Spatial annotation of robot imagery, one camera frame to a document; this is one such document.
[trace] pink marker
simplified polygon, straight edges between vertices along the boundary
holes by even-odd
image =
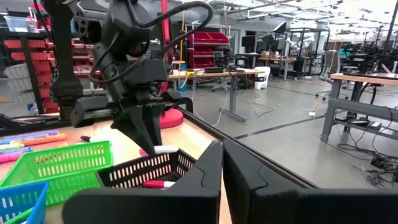
[[[26,153],[26,152],[25,151],[19,151],[19,152],[1,154],[0,155],[0,162],[16,161],[24,153]]]
[[[172,181],[163,181],[163,180],[146,180],[144,181],[144,187],[150,187],[150,188],[170,188],[173,186],[175,182]]]

